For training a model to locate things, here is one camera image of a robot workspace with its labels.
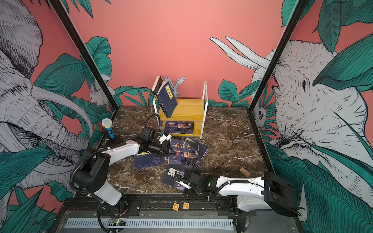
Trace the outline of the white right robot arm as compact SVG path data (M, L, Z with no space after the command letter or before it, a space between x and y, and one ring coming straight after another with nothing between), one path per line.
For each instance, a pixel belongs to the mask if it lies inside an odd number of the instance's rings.
M234 207L241 212L271 209L282 216L300 215L296 207L294 185L272 172L256 178L200 176L188 172L184 178L175 181L208 202L217 197L232 197L236 200Z

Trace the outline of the blue book yellow label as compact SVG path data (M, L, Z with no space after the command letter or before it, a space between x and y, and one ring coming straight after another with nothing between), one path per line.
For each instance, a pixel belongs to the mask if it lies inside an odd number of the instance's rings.
M200 143L200 142L194 140L193 138L189 138L189 137L184 138L184 140L188 141L188 142L193 142L193 143L198 144L199 145L199 152L200 152L200 154L202 156L202 159L204 159L204 157L205 157L205 155L206 155L206 153L208 151L208 147L205 144Z
M164 82L156 95L167 118L171 118L178 103L168 82Z
M148 167L155 167L164 164L164 158L158 157L155 153L146 153L134 156L134 169L140 170Z

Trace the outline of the dark brown book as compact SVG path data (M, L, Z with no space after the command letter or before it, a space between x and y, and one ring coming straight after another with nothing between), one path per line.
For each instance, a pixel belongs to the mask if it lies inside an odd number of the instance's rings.
M157 103L156 94L157 94L157 92L158 92L158 90L159 90L159 88L161 87L162 84L163 84L163 78L161 76L157 76L156 79L155 79L154 85L152 87L153 107L154 107L154 111L155 111L156 114L158 113L157 106L156 106L156 103Z

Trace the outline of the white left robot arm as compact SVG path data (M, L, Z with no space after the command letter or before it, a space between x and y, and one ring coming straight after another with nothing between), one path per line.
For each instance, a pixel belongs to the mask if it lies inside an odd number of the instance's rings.
M88 148L72 170L69 185L75 192L86 193L102 203L116 206L122 198L122 193L107 181L109 167L144 151L156 153L159 157L168 156L170 149L169 141L159 144L140 139L97 150Z

